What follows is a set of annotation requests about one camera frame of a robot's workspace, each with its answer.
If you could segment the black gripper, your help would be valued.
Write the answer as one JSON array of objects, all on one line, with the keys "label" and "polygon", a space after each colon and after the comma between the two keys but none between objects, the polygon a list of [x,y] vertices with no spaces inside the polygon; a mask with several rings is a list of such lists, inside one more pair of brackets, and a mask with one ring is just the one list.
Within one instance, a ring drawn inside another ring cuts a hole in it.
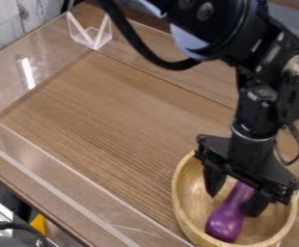
[{"label": "black gripper", "polygon": [[297,177],[275,154],[279,131],[249,131],[232,124],[229,137],[196,137],[195,156],[204,164],[207,194],[216,196],[228,176],[256,190],[243,205],[245,217],[257,217],[272,202],[288,205],[299,188]]}]

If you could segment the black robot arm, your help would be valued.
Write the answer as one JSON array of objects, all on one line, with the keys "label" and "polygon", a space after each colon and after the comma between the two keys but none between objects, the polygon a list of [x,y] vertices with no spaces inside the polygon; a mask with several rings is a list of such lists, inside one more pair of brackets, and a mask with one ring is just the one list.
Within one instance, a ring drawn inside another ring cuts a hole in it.
[{"label": "black robot arm", "polygon": [[184,70],[220,60],[236,69],[239,102],[228,138],[200,134],[195,156],[204,165],[205,191],[215,196],[225,177],[253,188],[241,203],[256,217],[268,204],[288,204],[299,178],[281,158],[277,133],[288,128],[299,146],[299,37],[268,13],[267,0],[140,0],[169,23],[187,58],[163,60],[136,34],[115,0],[97,0],[137,53],[164,69]]}]

